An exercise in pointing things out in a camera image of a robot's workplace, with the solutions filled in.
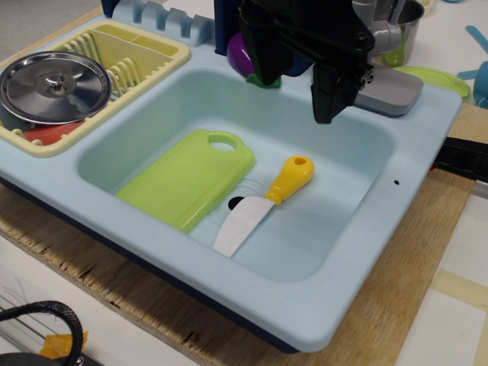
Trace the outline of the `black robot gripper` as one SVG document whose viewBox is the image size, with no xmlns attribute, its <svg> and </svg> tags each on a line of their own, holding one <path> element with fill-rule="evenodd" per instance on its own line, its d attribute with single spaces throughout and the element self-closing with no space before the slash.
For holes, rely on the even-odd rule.
<svg viewBox="0 0 488 366">
<path fill-rule="evenodd" d="M 351 1 L 244 1 L 239 28 L 264 85 L 285 74 L 296 54 L 314 64 L 310 89 L 318 124 L 332 123 L 374 79 L 368 63 L 374 37 Z"/>
</svg>

